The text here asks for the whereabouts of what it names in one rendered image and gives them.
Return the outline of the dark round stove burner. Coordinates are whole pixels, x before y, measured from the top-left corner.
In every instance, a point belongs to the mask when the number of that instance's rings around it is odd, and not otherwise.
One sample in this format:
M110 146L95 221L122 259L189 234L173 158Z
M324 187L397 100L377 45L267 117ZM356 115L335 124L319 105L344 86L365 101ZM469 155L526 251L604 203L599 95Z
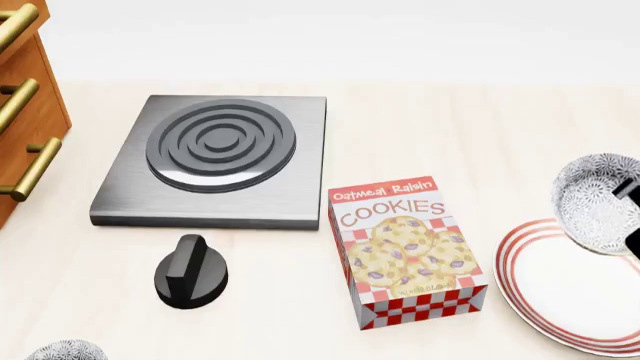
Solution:
M146 161L168 185L196 193L248 188L291 160L296 132L279 110L259 101L204 101L167 116L151 132Z

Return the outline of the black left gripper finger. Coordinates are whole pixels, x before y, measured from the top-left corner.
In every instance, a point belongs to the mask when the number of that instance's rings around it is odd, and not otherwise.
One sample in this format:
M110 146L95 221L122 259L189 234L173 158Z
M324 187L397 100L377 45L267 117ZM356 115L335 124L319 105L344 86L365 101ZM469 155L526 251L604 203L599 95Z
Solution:
M635 179L625 179L612 191L612 194L617 199L628 197L633 203L640 206L640 182Z

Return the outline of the grey metal stove base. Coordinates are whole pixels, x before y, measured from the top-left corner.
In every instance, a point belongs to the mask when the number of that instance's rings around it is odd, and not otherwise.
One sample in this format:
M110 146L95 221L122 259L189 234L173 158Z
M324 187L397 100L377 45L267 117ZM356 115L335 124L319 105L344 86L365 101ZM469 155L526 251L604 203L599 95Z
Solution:
M257 185L196 193L149 169L146 143L172 113L204 101L240 98L282 112L296 132L291 160ZM319 227L327 100L305 96L152 95L141 110L90 207L97 226L316 230Z

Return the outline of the white plate with red rings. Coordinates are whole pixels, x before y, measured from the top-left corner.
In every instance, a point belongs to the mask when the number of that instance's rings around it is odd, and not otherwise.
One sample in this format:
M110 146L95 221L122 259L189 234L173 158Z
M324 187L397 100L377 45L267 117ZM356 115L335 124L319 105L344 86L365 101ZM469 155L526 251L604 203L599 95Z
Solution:
M599 356L640 356L640 260L576 245L552 218L500 240L496 283L513 310L543 335Z

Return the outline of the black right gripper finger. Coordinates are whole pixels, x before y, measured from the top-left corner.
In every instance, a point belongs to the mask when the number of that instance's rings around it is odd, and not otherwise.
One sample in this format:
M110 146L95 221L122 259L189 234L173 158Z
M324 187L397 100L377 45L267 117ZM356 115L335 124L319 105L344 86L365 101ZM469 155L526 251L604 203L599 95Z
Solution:
M640 260L640 225L630 225L625 227L625 246Z

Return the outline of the wooden drawer cabinet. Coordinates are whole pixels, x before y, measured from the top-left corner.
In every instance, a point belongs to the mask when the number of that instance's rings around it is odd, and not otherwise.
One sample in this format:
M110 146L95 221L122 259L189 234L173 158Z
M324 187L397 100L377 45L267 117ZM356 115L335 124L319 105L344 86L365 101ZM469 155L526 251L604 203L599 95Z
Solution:
M38 156L26 152L29 144L44 144L51 137L62 141L72 126L60 89L51 68L39 30L50 17L45 0L0 0L0 11L16 11L30 3L39 17L0 54L0 86L19 86L32 78L38 92L0 134L0 185L16 185L27 167ZM9 95L0 95L0 107ZM9 195L0 195L0 228L18 203Z

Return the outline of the black white patterned bowl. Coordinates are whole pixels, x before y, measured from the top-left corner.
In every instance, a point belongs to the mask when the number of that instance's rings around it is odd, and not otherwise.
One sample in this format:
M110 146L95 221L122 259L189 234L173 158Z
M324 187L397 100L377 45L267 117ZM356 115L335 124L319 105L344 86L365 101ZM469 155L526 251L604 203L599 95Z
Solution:
M640 206L612 194L628 178L640 182L640 160L613 153L585 155L560 170L551 203L570 239L597 254L634 257L625 227L640 225Z
M25 360L108 360L108 357L96 344L70 339L40 347Z

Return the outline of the oatmeal raisin cookies box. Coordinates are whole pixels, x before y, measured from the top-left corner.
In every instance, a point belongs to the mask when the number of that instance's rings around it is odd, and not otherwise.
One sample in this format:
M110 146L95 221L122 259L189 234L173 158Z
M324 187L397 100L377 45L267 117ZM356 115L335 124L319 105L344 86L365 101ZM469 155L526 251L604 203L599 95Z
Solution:
M487 277L432 177L333 188L328 200L360 329L481 310Z

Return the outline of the black stove knob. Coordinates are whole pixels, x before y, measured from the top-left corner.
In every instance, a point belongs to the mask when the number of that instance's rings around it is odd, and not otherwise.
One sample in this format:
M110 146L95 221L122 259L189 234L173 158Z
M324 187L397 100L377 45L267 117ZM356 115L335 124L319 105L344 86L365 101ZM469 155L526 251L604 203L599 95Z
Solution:
M204 237L187 234L157 266L154 287L171 308L194 309L217 299L228 284L224 257Z

